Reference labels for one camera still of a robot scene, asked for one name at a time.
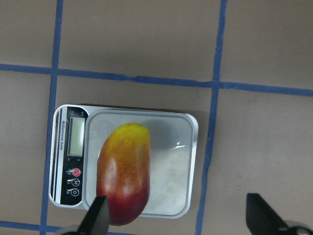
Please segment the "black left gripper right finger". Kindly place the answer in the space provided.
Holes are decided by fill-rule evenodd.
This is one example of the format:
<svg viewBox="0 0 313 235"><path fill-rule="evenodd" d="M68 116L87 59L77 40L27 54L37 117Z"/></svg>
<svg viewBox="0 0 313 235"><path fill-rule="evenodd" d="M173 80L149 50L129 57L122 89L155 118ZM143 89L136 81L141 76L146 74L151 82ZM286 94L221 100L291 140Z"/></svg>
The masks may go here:
<svg viewBox="0 0 313 235"><path fill-rule="evenodd" d="M252 235L295 234L295 229L288 226L258 193L246 195L246 225Z"/></svg>

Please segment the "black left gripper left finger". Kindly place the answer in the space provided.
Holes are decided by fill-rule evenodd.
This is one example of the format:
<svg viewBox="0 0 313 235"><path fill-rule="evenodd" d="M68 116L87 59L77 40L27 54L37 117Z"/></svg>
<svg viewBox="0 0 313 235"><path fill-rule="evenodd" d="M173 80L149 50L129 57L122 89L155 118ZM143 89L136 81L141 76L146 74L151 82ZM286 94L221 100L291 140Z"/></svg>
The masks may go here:
<svg viewBox="0 0 313 235"><path fill-rule="evenodd" d="M109 230L109 206L106 196L97 196L77 229L78 235L106 235Z"/></svg>

